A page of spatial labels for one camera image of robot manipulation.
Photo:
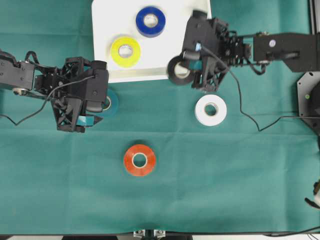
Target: black cable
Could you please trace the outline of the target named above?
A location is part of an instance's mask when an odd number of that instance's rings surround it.
[[[29,61],[29,57],[30,55],[32,55],[32,58],[33,58],[33,61],[36,63],[36,64],[40,64],[39,60],[38,60],[38,57],[37,57],[37,54],[34,52],[34,51],[28,51],[25,55],[25,58],[24,58],[24,61]]]
[[[279,234],[279,235],[265,235],[266,237],[272,237],[272,238],[278,238],[278,237],[287,237],[287,236],[292,236],[292,235],[298,235],[298,234],[305,234],[305,233],[309,233],[310,231],[314,231],[320,229],[320,226],[316,226],[313,228],[309,228],[303,231],[295,231],[295,232],[291,232],[291,233],[285,233],[285,234]]]
[[[201,46],[201,48],[204,51],[206,51],[208,54],[210,54],[213,58],[215,58],[219,63],[221,63],[227,69],[227,72],[230,72],[230,74],[232,75],[232,77],[236,81],[238,92],[239,92],[240,113],[242,113],[243,115],[245,115],[246,117],[251,119],[254,122],[254,124],[256,125],[256,128],[258,129],[259,132],[262,132],[263,130],[270,128],[271,126],[276,124],[281,119],[320,119],[320,117],[316,117],[316,116],[280,116],[274,122],[270,123],[269,125],[267,125],[263,128],[260,128],[258,122],[252,116],[250,116],[249,114],[245,113],[242,110],[242,93],[241,93],[241,89],[240,89],[240,82],[239,82],[238,78],[236,77],[236,75],[230,70],[230,67],[228,67],[228,65],[224,61],[222,61],[219,57],[217,57],[212,51],[210,51],[208,48],[206,48],[203,45]]]
[[[94,78],[94,77],[95,77],[94,75],[93,75],[93,76],[88,76],[88,77],[85,77],[84,79],[81,79],[81,80],[78,80],[78,81],[69,82],[69,83],[66,83],[66,84],[63,84],[63,85],[60,85],[60,86],[55,87],[55,88],[49,93],[49,95],[45,98],[45,100],[44,100],[44,102],[43,102],[43,104],[42,104],[42,106],[40,107],[39,110],[37,110],[37,111],[35,111],[34,113],[32,113],[32,114],[24,117],[23,119],[21,119],[21,120],[18,121],[18,122],[13,121],[9,116],[4,115],[4,114],[0,114],[0,117],[5,117],[5,118],[7,118],[10,122],[12,122],[15,126],[18,126],[19,124],[21,124],[21,123],[24,122],[25,120],[27,120],[27,119],[29,119],[29,118],[37,115],[38,113],[40,113],[40,112],[45,108],[45,106],[46,106],[49,98],[51,97],[51,95],[54,94],[54,92],[55,92],[57,89],[60,89],[60,88],[63,88],[63,87],[66,87],[66,86],[69,86],[69,85],[72,85],[72,84],[78,84],[78,83],[81,83],[81,82],[86,81],[86,80],[88,80],[88,79],[92,79],[92,78]]]
[[[311,233],[310,233],[310,235],[311,235],[313,238],[315,238],[316,240],[319,240],[318,238],[316,238],[315,236],[313,236]]]

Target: black wire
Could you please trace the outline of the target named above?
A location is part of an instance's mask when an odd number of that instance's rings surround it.
[[[313,228],[309,228],[303,231],[295,231],[295,232],[291,232],[291,233],[285,233],[285,234],[279,234],[279,235],[265,235],[266,237],[272,237],[272,238],[278,238],[278,237],[287,237],[287,236],[292,236],[292,235],[297,235],[297,234],[304,234],[304,233],[309,233],[310,231],[314,231],[320,229],[320,226],[316,226]]]
[[[21,124],[21,123],[24,122],[25,120],[27,120],[27,119],[29,119],[29,118],[37,115],[38,113],[40,113],[40,112],[45,108],[45,106],[46,106],[49,98],[51,97],[51,95],[52,95],[57,89],[60,89],[60,88],[63,88],[63,87],[66,87],[66,86],[69,86],[69,85],[72,85],[72,84],[78,84],[78,83],[81,83],[81,82],[86,81],[86,80],[88,80],[88,79],[92,79],[92,78],[94,78],[94,77],[95,77],[95,76],[88,76],[88,77],[85,77],[84,79],[81,79],[81,80],[78,80],[78,81],[69,82],[69,83],[66,83],[66,84],[63,84],[63,85],[60,85],[60,86],[55,87],[55,88],[49,93],[49,95],[45,98],[45,100],[44,100],[44,102],[43,102],[43,104],[42,104],[42,106],[40,107],[39,110],[37,110],[37,111],[35,111],[34,113],[32,113],[32,114],[24,117],[23,119],[21,119],[21,120],[18,121],[18,122],[13,121],[9,116],[4,115],[4,114],[0,114],[0,117],[5,117],[5,118],[7,118],[10,122],[12,122],[15,126],[18,126],[19,124]]]
[[[310,235],[311,235],[313,238],[315,238],[316,240],[319,240],[318,238],[316,238],[315,236],[313,236],[311,233],[310,233]]]
[[[224,61],[222,61],[219,57],[217,57],[212,51],[210,51],[208,48],[206,48],[203,45],[201,46],[201,48],[204,51],[206,51],[208,54],[210,54],[213,58],[215,58],[218,62],[220,62],[226,68],[227,72],[229,72],[232,75],[232,77],[236,81],[236,85],[237,85],[238,92],[239,92],[240,113],[242,113],[243,115],[245,115],[246,117],[251,119],[254,122],[254,124],[256,125],[256,128],[258,129],[259,132],[262,132],[263,130],[266,130],[267,128],[270,128],[271,126],[273,126],[274,124],[279,122],[279,120],[281,120],[281,119],[320,119],[320,117],[316,117],[316,116],[280,116],[274,122],[270,123],[269,125],[267,125],[267,126],[265,126],[263,128],[260,128],[258,122],[252,116],[250,116],[248,113],[245,113],[242,110],[242,93],[241,93],[241,89],[240,89],[240,82],[239,82],[238,78],[236,77],[236,75],[230,70],[228,65]]]

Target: green cloth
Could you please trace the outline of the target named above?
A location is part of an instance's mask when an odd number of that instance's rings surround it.
[[[306,0],[212,0],[211,8],[239,34],[310,30]],[[2,0],[0,48],[18,60],[33,50],[49,66],[61,67],[67,57],[93,59],[91,0]],[[243,109],[261,126],[297,114],[301,74],[283,62],[263,76],[249,67],[234,72]],[[204,94],[190,85],[154,80],[109,87],[118,95],[118,113],[84,134],[57,131],[50,105],[18,127],[0,119],[0,234],[282,232],[320,225],[319,212],[304,202],[319,177],[319,149],[302,121],[284,119],[258,133],[239,112],[229,74],[217,92],[227,117],[215,127],[196,120]],[[41,105],[7,90],[0,103],[0,113],[16,121]],[[142,178],[123,164],[136,143],[156,154],[154,171]]]

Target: metal clamp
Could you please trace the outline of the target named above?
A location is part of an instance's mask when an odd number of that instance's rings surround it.
[[[136,237],[136,238],[143,238],[145,235],[146,235],[146,230],[145,229],[133,232],[133,236]]]
[[[163,238],[163,237],[166,236],[166,231],[155,229],[155,230],[153,230],[153,235],[154,235],[155,237],[157,237],[158,239],[160,239],[160,238]]]

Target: robotic arm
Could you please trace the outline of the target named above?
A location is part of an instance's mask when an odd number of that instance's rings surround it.
[[[187,22],[182,52],[168,64],[169,79],[177,85],[192,82],[192,88],[216,92],[227,69],[207,50],[228,67],[249,66],[258,75],[264,74],[267,65],[276,60],[283,61],[292,72],[320,71],[318,34],[268,35],[259,32],[238,36],[236,31],[228,30],[228,26],[228,23],[218,18],[207,19],[205,12],[194,10]],[[252,63],[249,60],[252,46],[245,43],[245,39],[249,38],[253,39]],[[178,74],[175,70],[177,65],[188,69],[187,74]]]
[[[35,52],[29,51],[24,61],[17,61],[10,53],[0,50],[0,88],[12,90],[16,95],[44,100],[40,110],[14,122],[16,126],[39,113],[51,102],[57,130],[84,133],[102,120],[87,112],[103,111],[107,98],[109,73],[104,61],[89,61],[83,57],[70,57],[62,68],[39,63]]]

